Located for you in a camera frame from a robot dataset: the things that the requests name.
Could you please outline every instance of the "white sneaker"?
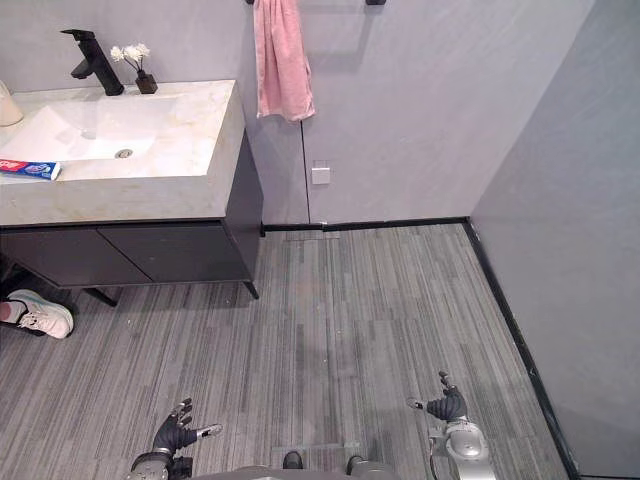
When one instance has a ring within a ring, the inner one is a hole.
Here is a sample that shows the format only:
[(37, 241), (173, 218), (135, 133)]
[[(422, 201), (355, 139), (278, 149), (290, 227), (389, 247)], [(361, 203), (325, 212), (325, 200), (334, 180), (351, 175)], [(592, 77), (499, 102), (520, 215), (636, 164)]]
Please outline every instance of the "white sneaker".
[(44, 332), (54, 338), (64, 338), (73, 330), (71, 312), (62, 305), (49, 302), (31, 290), (16, 290), (7, 296), (9, 301), (22, 302), (27, 311), (17, 326)]

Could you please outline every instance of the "cabinet door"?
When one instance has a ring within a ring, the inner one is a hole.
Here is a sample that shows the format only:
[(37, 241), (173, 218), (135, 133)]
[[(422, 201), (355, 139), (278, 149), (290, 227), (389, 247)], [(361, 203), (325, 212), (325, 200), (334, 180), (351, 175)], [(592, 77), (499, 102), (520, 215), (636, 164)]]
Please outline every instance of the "cabinet door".
[(220, 223), (113, 226), (99, 231), (154, 282), (250, 279)]
[(2, 232), (2, 253), (61, 287), (150, 283), (95, 229)]

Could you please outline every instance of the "gray wall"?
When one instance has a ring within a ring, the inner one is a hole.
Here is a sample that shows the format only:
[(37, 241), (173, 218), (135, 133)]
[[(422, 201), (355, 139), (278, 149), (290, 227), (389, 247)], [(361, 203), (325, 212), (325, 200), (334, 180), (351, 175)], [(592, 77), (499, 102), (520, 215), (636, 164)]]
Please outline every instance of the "gray wall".
[[(300, 0), (317, 117), (305, 122), (311, 220), (468, 215), (531, 115), (592, 0)], [(307, 222), (299, 125), (255, 119), (244, 0), (0, 0), (0, 78), (15, 91), (74, 80), (66, 27), (103, 47), (144, 41), (158, 81), (239, 79), (267, 223)], [(123, 81), (133, 72), (118, 64)]]
[(318, 115), (311, 219), (471, 214), (591, 1), (301, 0)]
[(640, 2), (596, 2), (472, 219), (580, 472), (640, 476)]

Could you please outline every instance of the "black faucet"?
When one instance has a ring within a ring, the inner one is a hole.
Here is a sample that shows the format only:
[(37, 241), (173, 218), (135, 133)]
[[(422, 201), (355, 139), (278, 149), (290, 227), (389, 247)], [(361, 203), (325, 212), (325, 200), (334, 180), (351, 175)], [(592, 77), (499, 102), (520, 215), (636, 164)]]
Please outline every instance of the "black faucet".
[(73, 35), (73, 38), (78, 42), (80, 51), (84, 55), (84, 60), (71, 72), (73, 78), (87, 78), (92, 73), (95, 73), (107, 95), (120, 95), (124, 91), (124, 87), (116, 77), (111, 65), (109, 65), (109, 61), (104, 56), (93, 32), (71, 29), (62, 30), (60, 33)]

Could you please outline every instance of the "robotic hand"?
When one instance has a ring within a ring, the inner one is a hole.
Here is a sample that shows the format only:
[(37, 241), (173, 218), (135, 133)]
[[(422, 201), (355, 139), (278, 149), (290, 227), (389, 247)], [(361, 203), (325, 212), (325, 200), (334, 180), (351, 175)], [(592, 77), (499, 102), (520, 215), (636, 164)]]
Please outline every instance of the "robotic hand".
[(408, 398), (411, 408), (426, 410), (446, 423), (444, 429), (429, 429), (429, 464), (431, 473), (438, 476), (433, 456), (446, 456), (454, 478), (459, 480), (496, 480), (491, 462), (489, 447), (480, 428), (467, 419), (467, 404), (458, 387), (449, 382), (446, 372), (439, 372), (440, 382), (444, 385), (444, 397), (424, 402)]
[(153, 439), (153, 450), (136, 458), (127, 480), (180, 480), (191, 477), (193, 459), (174, 459), (176, 451), (200, 438), (222, 432), (222, 425), (217, 423), (197, 430), (185, 428), (192, 420), (191, 416), (185, 415), (192, 408), (191, 399), (187, 398), (171, 411)]

